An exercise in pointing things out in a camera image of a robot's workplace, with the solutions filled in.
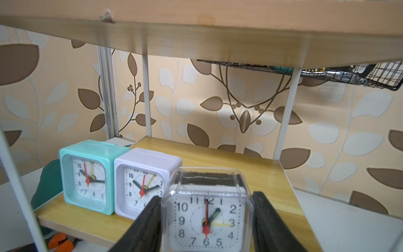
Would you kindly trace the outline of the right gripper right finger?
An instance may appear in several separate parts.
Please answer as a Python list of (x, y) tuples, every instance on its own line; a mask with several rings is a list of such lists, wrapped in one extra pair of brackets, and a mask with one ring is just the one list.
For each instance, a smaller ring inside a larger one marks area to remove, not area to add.
[(264, 193), (253, 193), (253, 236), (256, 252), (306, 252)]

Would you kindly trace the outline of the lilac square alarm clock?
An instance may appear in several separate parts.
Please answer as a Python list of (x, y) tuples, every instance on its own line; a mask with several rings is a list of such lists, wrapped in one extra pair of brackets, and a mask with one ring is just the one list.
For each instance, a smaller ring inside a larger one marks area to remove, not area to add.
[(137, 219), (150, 200), (162, 197), (182, 159), (134, 148), (114, 161), (114, 203), (117, 215)]

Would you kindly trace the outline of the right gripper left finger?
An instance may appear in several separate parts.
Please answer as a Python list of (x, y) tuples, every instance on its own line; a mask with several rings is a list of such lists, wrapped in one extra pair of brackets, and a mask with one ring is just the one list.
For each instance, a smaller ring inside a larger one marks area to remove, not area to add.
[(109, 252), (158, 252), (161, 241), (161, 198), (155, 196)]

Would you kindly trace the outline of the mint square alarm clock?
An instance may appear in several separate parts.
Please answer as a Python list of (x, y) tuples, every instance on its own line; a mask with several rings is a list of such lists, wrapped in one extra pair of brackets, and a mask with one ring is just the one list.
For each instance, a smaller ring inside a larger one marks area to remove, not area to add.
[(114, 161), (129, 150), (94, 140), (60, 149), (65, 202), (105, 215), (114, 213)]

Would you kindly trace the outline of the clear square alarm clock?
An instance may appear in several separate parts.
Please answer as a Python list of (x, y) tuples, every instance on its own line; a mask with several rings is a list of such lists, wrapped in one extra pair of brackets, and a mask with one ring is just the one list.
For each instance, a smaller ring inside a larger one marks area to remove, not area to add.
[(254, 209), (240, 170), (181, 167), (161, 201), (161, 250), (248, 252)]

